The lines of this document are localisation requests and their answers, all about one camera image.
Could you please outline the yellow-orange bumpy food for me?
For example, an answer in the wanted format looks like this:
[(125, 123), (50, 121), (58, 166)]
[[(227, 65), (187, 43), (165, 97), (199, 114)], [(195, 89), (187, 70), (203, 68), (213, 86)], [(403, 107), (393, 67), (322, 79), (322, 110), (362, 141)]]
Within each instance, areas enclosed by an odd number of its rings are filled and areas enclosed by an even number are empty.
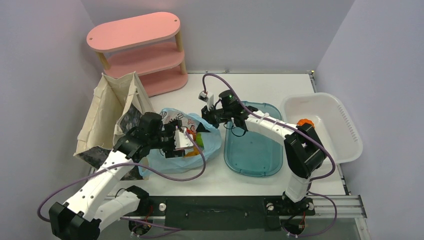
[(198, 155), (200, 155), (202, 152), (203, 152), (203, 149), (202, 149), (202, 148), (200, 148), (200, 149), (198, 149), (198, 148), (193, 148), (193, 150), (192, 150), (192, 151), (187, 152), (187, 153), (184, 155), (184, 158), (198, 156)]

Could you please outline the light blue plastic grocery bag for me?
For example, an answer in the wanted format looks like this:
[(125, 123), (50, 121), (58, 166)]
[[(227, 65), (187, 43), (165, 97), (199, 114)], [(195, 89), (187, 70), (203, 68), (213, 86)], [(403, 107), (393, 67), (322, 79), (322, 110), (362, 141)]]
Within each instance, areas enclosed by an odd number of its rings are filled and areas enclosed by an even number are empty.
[[(162, 122), (164, 124), (173, 120), (180, 120), (182, 122), (182, 126), (187, 129), (189, 134), (192, 135), (193, 140), (195, 140), (196, 127), (199, 122), (207, 122), (196, 113), (184, 113), (174, 108), (164, 108), (161, 110), (160, 115), (162, 116)], [(218, 154), (222, 145), (222, 136), (220, 131), (211, 124), (209, 124), (209, 130), (210, 132), (201, 133), (204, 143), (202, 153), (207, 161)], [(185, 154), (191, 152), (193, 148), (186, 149)], [(151, 150), (150, 154), (143, 158), (141, 163), (163, 174), (180, 174), (203, 166), (201, 155), (192, 157), (183, 156), (165, 158), (163, 156), (163, 152), (159, 149)]]

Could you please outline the small orange pumpkin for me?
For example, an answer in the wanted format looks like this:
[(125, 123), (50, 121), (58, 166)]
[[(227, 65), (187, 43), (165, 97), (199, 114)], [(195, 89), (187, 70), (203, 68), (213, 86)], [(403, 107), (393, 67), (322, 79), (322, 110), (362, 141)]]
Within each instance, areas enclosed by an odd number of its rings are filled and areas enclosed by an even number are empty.
[(302, 118), (297, 122), (298, 126), (303, 126), (305, 124), (311, 125), (313, 128), (315, 128), (315, 124), (310, 119)]

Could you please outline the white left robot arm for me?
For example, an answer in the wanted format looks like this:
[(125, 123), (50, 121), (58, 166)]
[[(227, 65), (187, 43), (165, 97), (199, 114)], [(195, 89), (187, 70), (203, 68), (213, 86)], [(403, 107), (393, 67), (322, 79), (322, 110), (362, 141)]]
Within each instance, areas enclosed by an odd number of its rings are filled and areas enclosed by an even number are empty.
[(194, 146), (192, 135), (180, 120), (164, 124), (158, 113), (147, 112), (113, 146), (103, 165), (85, 178), (86, 183), (64, 203), (48, 211), (52, 233), (61, 240), (96, 240), (102, 230), (128, 213), (143, 215), (149, 210), (149, 193), (132, 185), (104, 203), (105, 197), (151, 150), (167, 158), (181, 157)]

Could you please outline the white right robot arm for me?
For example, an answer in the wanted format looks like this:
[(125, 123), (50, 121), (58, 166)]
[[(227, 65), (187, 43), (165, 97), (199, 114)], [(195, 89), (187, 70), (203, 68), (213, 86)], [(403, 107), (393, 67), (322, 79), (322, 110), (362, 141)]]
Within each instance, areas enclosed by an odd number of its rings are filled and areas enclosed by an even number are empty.
[(290, 215), (296, 214), (303, 207), (313, 171), (324, 162), (326, 155), (320, 149), (321, 140), (309, 123), (290, 124), (271, 117), (256, 107), (244, 105), (237, 100), (231, 90), (219, 94), (221, 108), (216, 108), (214, 96), (201, 91), (198, 98), (206, 103), (201, 109), (201, 117), (218, 128), (220, 124), (233, 123), (245, 132), (263, 135), (284, 146), (287, 163), (292, 174), (282, 201), (283, 209)]

